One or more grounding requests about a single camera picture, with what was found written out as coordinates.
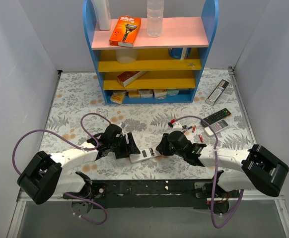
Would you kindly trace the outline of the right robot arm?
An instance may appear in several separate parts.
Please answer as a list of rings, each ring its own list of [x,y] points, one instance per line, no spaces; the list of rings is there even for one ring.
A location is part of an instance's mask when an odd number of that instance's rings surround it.
[[[177,155],[192,166],[229,169],[210,185],[216,197],[241,189],[256,189],[278,197],[289,172],[288,165],[262,145],[254,144],[248,150],[215,150],[206,144],[192,143],[181,131],[165,133],[156,150],[165,156]]]

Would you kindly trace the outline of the white remote control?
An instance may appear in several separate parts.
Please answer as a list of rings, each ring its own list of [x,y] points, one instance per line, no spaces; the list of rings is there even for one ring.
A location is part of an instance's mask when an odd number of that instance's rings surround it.
[[[148,159],[160,156],[160,153],[154,148],[147,148],[140,151],[139,154],[131,154],[129,156],[131,163],[139,163]]]

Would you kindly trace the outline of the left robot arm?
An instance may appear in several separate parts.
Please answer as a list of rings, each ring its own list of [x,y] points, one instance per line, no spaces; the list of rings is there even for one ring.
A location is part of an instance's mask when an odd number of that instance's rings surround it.
[[[124,134],[120,126],[110,124],[103,133],[92,136],[77,148],[52,154],[37,152],[19,174],[17,184],[38,205],[54,194],[90,198],[92,180],[89,176],[69,171],[106,157],[109,153],[114,153],[117,159],[141,154],[132,133]]]

